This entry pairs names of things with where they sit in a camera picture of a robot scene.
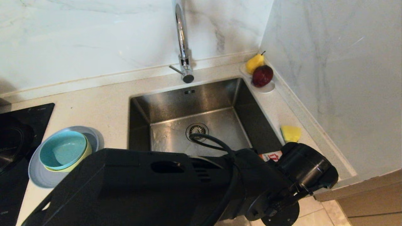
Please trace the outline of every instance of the sink basin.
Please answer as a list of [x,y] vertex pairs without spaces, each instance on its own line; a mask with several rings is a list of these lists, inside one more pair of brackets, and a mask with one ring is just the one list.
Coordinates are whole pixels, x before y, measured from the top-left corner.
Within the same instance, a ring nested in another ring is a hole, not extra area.
[[[278,151],[282,145],[241,78],[213,82],[130,100],[129,149],[222,156],[189,140],[206,133],[231,149]],[[200,141],[215,145],[209,140]]]

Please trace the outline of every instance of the black stovetop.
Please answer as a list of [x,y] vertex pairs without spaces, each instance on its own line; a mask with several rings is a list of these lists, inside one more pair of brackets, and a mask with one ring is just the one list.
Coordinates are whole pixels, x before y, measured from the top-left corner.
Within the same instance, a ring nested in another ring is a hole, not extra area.
[[15,226],[16,224],[25,189],[27,188],[27,183],[29,181],[29,161],[36,148],[42,142],[53,108],[54,103],[50,103],[0,114],[0,118],[5,116],[13,117],[22,124],[30,126],[34,132],[33,141],[31,142],[25,158],[0,175],[1,226]]

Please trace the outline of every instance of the gray plate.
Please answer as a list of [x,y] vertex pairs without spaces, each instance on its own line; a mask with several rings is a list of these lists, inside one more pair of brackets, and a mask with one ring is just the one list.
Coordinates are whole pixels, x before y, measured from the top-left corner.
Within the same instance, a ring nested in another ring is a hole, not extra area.
[[51,172],[42,165],[39,160],[39,153],[42,149],[43,144],[52,136],[64,132],[64,131],[76,131],[82,133],[86,136],[89,143],[91,144],[92,151],[96,152],[103,148],[102,135],[94,128],[85,126],[71,126],[62,130],[57,131],[50,137],[48,137],[44,142],[39,145],[29,162],[28,175],[31,181],[42,188],[54,188],[58,185],[68,174],[68,172]]

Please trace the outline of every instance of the induction cooktop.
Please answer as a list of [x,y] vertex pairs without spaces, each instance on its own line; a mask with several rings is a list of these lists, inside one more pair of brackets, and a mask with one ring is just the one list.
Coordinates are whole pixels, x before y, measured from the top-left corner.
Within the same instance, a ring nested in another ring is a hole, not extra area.
[[54,103],[0,114],[0,222],[15,226],[29,181],[29,161],[41,144]]

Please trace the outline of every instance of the drain strainer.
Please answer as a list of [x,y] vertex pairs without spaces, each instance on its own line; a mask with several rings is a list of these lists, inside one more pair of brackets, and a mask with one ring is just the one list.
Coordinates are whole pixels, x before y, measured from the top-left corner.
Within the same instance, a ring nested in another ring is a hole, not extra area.
[[[208,127],[202,123],[193,123],[187,127],[186,130],[186,137],[190,140],[190,134],[209,134]],[[202,137],[195,137],[196,140],[203,142],[205,138]]]

